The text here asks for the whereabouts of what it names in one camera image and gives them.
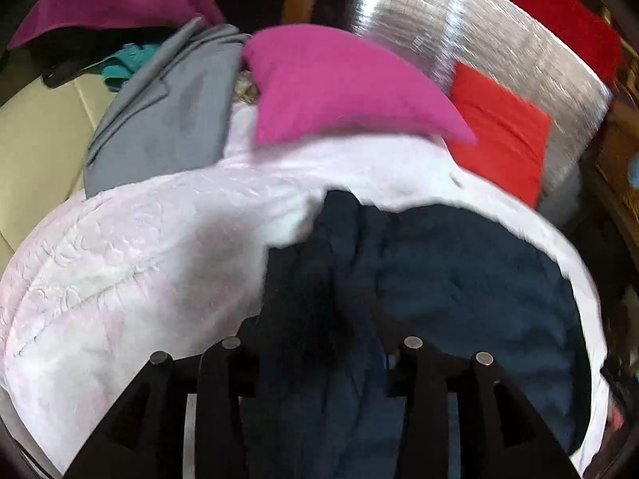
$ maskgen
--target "gray cloth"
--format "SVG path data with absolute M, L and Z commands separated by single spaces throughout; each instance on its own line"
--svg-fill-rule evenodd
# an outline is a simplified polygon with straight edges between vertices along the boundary
M 232 25 L 200 32 L 199 21 L 168 38 L 104 114 L 84 168 L 87 198 L 222 158 L 247 36 Z

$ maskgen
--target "pink cloth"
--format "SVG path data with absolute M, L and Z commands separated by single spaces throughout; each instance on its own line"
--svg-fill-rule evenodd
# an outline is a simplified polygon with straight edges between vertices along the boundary
M 244 58 L 261 93 L 259 144 L 344 128 L 475 143 L 430 79 L 355 34 L 317 25 L 267 28 L 248 40 Z
M 196 16 L 203 16 L 208 25 L 224 22 L 211 0 L 39 0 L 8 49 L 55 28 L 180 28 Z

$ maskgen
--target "white blanket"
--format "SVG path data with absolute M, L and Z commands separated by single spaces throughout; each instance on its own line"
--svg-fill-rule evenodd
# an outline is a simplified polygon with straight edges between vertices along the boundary
M 461 170 L 441 142 L 327 137 L 251 150 L 255 110 L 236 105 L 219 164 L 81 194 L 27 238 L 0 281 L 0 378 L 64 471 L 155 350 L 182 358 L 260 310 L 269 246 L 301 240 L 327 188 L 398 211 L 446 203 L 503 224 L 556 260 L 573 285 L 592 371 L 583 472 L 599 449 L 608 388 L 595 287 L 574 248 L 536 212 Z

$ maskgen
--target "metal pin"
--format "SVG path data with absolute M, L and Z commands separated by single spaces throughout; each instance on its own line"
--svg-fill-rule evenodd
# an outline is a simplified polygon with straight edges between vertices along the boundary
M 153 365 L 160 365 L 169 359 L 169 354 L 164 351 L 156 351 L 149 357 L 149 362 Z
M 404 345 L 411 349 L 419 349 L 424 345 L 424 342 L 418 336 L 407 336 L 404 339 Z
M 475 358 L 481 365 L 490 365 L 494 362 L 493 355 L 487 353 L 486 351 L 480 351 L 475 355 Z
M 222 341 L 222 347 L 225 349 L 235 349 L 242 345 L 242 341 L 238 339 L 236 336 L 227 336 Z

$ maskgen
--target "teal cloth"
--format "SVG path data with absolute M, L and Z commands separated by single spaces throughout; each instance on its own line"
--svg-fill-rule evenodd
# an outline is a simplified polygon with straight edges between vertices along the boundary
M 636 154 L 628 164 L 628 183 L 633 189 L 639 189 L 639 154 Z
M 87 69 L 99 71 L 107 88 L 111 92 L 119 92 L 122 85 L 153 57 L 159 47 L 160 45 L 152 43 L 142 46 L 127 43 L 116 53 L 87 66 Z

